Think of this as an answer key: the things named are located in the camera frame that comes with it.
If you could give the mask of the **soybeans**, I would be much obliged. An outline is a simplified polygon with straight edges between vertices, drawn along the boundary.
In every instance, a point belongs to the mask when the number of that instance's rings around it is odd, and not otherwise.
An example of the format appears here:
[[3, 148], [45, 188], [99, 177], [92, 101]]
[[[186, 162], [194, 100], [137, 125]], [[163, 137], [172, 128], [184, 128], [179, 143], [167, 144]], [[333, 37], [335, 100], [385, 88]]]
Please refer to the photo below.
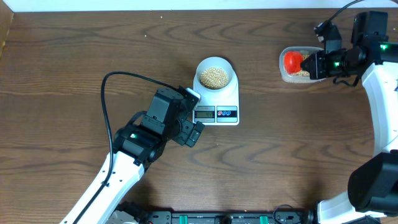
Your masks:
[[[308, 54], [302, 54], [303, 59], [307, 59], [309, 57]], [[300, 77], [309, 77], [310, 73], [305, 70], [300, 70], [299, 72], [292, 73], [292, 76], [300, 76]]]
[[219, 90], [228, 84], [228, 74], [217, 67], [206, 68], [200, 75], [200, 83], [208, 89]]

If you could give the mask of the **orange plastic measuring scoop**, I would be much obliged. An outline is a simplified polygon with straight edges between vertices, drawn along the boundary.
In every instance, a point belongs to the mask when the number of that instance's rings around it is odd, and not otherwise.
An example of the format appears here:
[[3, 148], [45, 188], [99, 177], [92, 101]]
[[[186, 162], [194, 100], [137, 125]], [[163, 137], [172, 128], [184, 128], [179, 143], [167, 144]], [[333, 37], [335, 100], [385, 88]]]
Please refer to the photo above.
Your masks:
[[298, 51], [289, 51], [284, 55], [284, 68], [288, 74], [300, 72], [302, 62], [303, 55]]

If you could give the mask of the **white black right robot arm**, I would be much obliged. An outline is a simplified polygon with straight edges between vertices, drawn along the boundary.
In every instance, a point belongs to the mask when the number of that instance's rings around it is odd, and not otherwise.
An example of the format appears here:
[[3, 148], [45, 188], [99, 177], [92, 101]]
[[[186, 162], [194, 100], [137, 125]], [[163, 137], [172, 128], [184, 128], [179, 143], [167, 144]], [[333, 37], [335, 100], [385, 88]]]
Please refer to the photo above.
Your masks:
[[301, 63], [310, 79], [335, 84], [356, 77], [368, 96], [374, 128], [373, 158], [349, 177], [347, 191], [317, 205], [318, 223], [376, 222], [397, 216], [397, 44], [388, 41], [386, 12], [354, 18], [351, 49], [341, 46], [330, 19], [314, 28], [324, 48]]

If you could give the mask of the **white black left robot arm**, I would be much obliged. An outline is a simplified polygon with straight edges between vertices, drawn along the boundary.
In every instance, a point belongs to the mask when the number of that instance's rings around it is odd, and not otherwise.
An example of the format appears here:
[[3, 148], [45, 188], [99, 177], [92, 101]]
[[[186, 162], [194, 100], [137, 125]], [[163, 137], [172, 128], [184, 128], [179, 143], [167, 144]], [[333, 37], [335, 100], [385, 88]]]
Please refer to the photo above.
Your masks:
[[137, 113], [140, 124], [130, 120], [114, 137], [110, 152], [94, 181], [63, 223], [106, 223], [117, 205], [163, 153], [169, 140], [193, 147], [204, 129], [188, 116], [200, 94], [180, 86], [159, 88], [146, 112]]

